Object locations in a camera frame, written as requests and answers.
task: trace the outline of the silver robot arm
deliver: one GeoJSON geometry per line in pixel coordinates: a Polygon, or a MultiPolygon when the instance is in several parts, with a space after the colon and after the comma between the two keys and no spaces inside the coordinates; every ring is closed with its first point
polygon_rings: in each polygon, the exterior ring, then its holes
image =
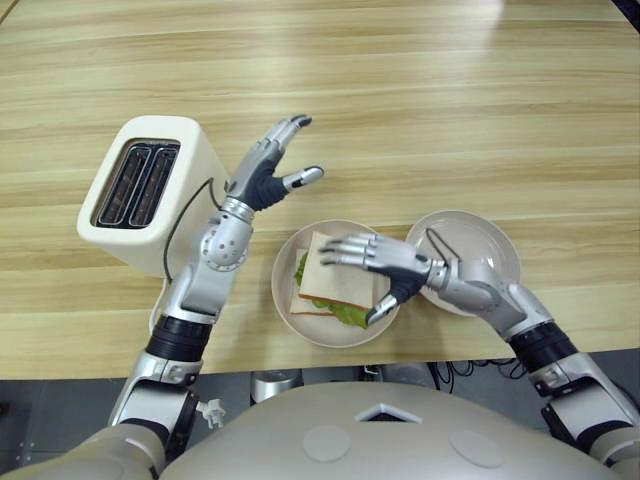
{"type": "Polygon", "coordinates": [[[222,208],[172,282],[149,343],[111,414],[112,425],[154,429],[169,461],[184,451],[191,433],[198,399],[187,387],[197,379],[209,335],[247,258],[254,212],[324,175],[320,167],[309,167],[286,177],[273,176],[289,142],[310,123],[306,115],[281,120],[240,163],[222,208]]]}
{"type": "Polygon", "coordinates": [[[322,250],[327,265],[353,265],[385,275],[391,290],[368,313],[376,322],[427,286],[461,310],[486,320],[509,343],[541,396],[553,436],[627,476],[638,478],[640,414],[591,357],[578,352],[528,289],[482,261],[444,262],[378,235],[353,235],[322,250]]]}
{"type": "Polygon", "coordinates": [[[189,386],[198,377],[209,335],[247,257],[254,212],[324,175],[321,168],[309,167],[273,177],[287,145],[309,123],[306,115],[278,122],[241,162],[222,208],[171,284],[160,319],[111,413],[111,426],[60,458],[3,478],[157,478],[184,451],[198,405],[189,386]]]}

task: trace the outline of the bread slice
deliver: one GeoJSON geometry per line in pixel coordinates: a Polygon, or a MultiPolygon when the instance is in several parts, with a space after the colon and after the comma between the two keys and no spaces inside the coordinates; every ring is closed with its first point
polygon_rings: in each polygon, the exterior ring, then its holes
{"type": "MultiPolygon", "coordinates": [[[[298,265],[300,265],[300,260],[304,254],[307,253],[304,249],[299,249],[296,251],[296,270],[298,269],[298,265]]],[[[333,317],[333,313],[331,313],[326,308],[318,308],[311,300],[307,298],[300,297],[300,287],[298,287],[298,282],[293,280],[293,295],[291,297],[291,306],[289,307],[289,312],[295,315],[318,315],[320,317],[333,317]]]]}
{"type": "Polygon", "coordinates": [[[328,300],[369,310],[373,306],[372,273],[343,265],[320,264],[322,255],[318,249],[331,239],[332,237],[324,233],[313,232],[300,285],[300,297],[328,300]]]}

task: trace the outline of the plate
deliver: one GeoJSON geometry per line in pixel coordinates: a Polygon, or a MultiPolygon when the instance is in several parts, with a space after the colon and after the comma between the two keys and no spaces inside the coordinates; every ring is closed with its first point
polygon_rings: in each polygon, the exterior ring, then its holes
{"type": "MultiPolygon", "coordinates": [[[[498,273],[516,282],[520,281],[518,252],[509,237],[496,224],[472,213],[457,210],[435,212],[421,218],[411,227],[407,242],[415,245],[421,253],[429,257],[440,258],[425,234],[425,230],[429,227],[439,233],[463,261],[481,259],[495,268],[498,273]]],[[[440,246],[439,243],[438,246],[445,256],[448,255],[446,247],[440,246]]],[[[465,317],[474,316],[441,300],[436,292],[426,287],[420,290],[420,293],[444,310],[465,317]]]]}
{"type": "MultiPolygon", "coordinates": [[[[367,329],[345,325],[335,317],[289,313],[295,281],[293,274],[298,268],[296,251],[300,248],[309,248],[314,231],[332,237],[342,237],[351,233],[376,233],[371,228],[350,220],[325,220],[312,223],[294,233],[280,249],[271,273],[271,294],[280,317],[298,335],[323,347],[355,347],[373,340],[391,325],[398,313],[397,308],[367,329]]],[[[382,298],[389,291],[389,279],[376,275],[373,290],[373,298],[382,298]]]]}

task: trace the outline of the green lettuce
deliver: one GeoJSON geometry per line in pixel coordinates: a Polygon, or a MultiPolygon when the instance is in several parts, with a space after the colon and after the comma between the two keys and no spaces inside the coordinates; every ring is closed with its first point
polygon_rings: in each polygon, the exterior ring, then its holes
{"type": "MultiPolygon", "coordinates": [[[[308,253],[305,253],[302,256],[300,259],[300,265],[298,265],[298,269],[293,275],[298,286],[302,284],[302,275],[304,275],[304,267],[307,264],[308,255],[308,253]]],[[[359,308],[345,305],[343,303],[331,303],[327,300],[311,300],[311,303],[313,303],[316,308],[327,308],[338,320],[346,325],[355,325],[360,328],[367,328],[367,312],[364,310],[360,310],[359,308]]]]}

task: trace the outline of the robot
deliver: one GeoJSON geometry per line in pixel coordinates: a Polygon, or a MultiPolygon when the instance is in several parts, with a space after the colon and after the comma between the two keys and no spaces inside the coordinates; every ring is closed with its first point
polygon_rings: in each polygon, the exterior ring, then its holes
{"type": "Polygon", "coordinates": [[[640,478],[640,414],[579,352],[542,303],[486,263],[427,258],[405,243],[352,235],[323,249],[323,263],[390,279],[368,313],[374,323],[423,286],[489,323],[548,397],[553,437],[442,392],[393,383],[299,387],[259,403],[185,453],[202,354],[238,268],[255,212],[320,179],[320,167],[274,171],[306,115],[280,121],[231,178],[116,402],[110,426],[66,455],[6,480],[208,478],[513,479],[640,478]]]}

